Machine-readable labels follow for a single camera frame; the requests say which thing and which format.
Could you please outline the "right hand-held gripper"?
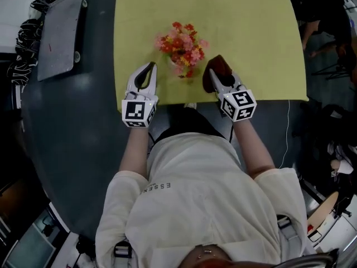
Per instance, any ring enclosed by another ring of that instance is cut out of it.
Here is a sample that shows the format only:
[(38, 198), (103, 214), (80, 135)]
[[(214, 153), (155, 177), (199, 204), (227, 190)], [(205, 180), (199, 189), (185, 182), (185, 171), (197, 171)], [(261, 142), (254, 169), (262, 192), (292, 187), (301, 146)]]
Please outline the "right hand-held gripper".
[(257, 107), (257, 102), (250, 89), (246, 89), (240, 76), (232, 72), (236, 91), (228, 93), (228, 87), (219, 80), (213, 69), (209, 69), (210, 79), (215, 91), (219, 94), (220, 109), (232, 122), (250, 119)]

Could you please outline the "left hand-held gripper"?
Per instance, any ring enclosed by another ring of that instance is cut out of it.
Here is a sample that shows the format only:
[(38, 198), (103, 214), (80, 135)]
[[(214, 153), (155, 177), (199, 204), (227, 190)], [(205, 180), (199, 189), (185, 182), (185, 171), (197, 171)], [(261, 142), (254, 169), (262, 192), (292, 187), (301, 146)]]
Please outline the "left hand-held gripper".
[(157, 69), (156, 63), (146, 63), (129, 77), (122, 100), (122, 121), (127, 127), (149, 127), (158, 103)]

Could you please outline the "brown knitted cloth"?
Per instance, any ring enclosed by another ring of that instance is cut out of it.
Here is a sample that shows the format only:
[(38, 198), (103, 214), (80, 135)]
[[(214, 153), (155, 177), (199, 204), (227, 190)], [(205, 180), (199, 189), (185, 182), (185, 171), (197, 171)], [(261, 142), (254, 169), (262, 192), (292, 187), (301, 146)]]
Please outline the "brown knitted cloth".
[(223, 86), (231, 87), (234, 85), (235, 79), (232, 76), (232, 69), (221, 55), (217, 55), (208, 61), (202, 76), (202, 86), (207, 93), (213, 93), (215, 91), (210, 77), (210, 69), (214, 71)]

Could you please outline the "red and pink flower bouquet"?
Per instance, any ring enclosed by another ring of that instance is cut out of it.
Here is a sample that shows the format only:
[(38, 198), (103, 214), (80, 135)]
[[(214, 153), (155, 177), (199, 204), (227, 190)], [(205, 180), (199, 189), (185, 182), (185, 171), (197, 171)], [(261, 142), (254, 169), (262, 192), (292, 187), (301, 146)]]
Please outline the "red and pink flower bouquet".
[(206, 57), (210, 44), (198, 37), (194, 25), (175, 21), (164, 35), (155, 38), (155, 47), (166, 55), (175, 75), (181, 79), (190, 79), (197, 67)]

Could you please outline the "person's right forearm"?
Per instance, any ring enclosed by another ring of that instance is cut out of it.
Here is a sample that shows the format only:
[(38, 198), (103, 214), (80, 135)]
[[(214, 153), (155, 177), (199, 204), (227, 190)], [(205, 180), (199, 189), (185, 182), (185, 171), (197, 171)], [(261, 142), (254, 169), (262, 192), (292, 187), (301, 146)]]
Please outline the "person's right forearm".
[(248, 119), (234, 122), (233, 129), (242, 152), (247, 174), (252, 179), (275, 168), (270, 153)]

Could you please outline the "person's left forearm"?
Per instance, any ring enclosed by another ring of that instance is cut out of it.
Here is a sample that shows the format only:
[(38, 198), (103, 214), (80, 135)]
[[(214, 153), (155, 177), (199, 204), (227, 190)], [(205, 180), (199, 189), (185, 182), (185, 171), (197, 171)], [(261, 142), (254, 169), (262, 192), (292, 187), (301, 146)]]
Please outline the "person's left forearm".
[(131, 171), (147, 178), (148, 128), (132, 128), (119, 171)]

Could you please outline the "yellow tablecloth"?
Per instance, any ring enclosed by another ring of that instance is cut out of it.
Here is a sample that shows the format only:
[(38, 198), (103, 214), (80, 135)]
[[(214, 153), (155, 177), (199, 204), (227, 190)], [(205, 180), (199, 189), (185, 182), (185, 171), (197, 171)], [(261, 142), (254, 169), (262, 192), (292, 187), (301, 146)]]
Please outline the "yellow tablecloth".
[(155, 48), (172, 24), (192, 24), (209, 44), (206, 60), (221, 55), (257, 100), (306, 100), (300, 34), (290, 0), (116, 0), (114, 78), (121, 102), (128, 78), (140, 66), (157, 64), (161, 105), (214, 102), (204, 91), (202, 62), (191, 79), (173, 72)]

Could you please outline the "person's black trousers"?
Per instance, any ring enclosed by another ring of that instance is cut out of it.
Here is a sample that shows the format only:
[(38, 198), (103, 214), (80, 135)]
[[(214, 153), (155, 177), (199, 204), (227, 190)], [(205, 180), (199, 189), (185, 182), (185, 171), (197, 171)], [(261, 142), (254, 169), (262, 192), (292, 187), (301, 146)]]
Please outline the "person's black trousers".
[(196, 109), (182, 107), (169, 113), (170, 127), (162, 132), (155, 143), (183, 133), (200, 133), (204, 135), (224, 136)]

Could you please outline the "grey metal tray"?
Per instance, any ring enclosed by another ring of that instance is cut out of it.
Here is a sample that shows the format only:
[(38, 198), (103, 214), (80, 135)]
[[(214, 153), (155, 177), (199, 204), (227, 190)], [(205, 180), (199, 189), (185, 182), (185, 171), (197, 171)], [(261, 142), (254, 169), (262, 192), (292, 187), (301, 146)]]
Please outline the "grey metal tray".
[(38, 50), (37, 80), (70, 72), (79, 62), (76, 36), (81, 10), (86, 0), (38, 0), (47, 11)]

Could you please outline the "row of black white backpacks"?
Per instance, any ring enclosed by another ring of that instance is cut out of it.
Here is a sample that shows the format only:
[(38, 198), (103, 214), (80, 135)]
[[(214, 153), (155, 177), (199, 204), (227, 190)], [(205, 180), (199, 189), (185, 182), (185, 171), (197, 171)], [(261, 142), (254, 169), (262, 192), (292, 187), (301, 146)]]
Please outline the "row of black white backpacks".
[(15, 85), (25, 85), (38, 64), (42, 29), (44, 22), (40, 19), (28, 19), (21, 26), (16, 38), (17, 57), (7, 70), (7, 77)]

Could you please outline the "person's white t-shirt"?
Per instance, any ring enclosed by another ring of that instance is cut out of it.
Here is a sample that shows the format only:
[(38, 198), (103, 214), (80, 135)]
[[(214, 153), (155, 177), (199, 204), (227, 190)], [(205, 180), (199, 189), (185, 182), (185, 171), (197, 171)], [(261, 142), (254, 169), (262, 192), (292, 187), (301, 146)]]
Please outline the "person's white t-shirt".
[(95, 237), (100, 268), (114, 268), (125, 240), (137, 268), (176, 267), (198, 245), (268, 264), (303, 254), (306, 208), (294, 169), (252, 179), (226, 139), (199, 133), (159, 141), (147, 166), (147, 178), (120, 171), (109, 183)]

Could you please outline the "round wooden board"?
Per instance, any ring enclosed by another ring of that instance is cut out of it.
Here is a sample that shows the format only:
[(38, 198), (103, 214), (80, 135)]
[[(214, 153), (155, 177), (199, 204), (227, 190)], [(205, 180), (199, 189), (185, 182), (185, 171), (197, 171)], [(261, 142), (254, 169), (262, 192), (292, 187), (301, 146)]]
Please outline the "round wooden board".
[(325, 221), (327, 216), (333, 210), (339, 192), (333, 192), (330, 194), (318, 207), (317, 209), (308, 217), (307, 219), (307, 235), (314, 233), (319, 226)]

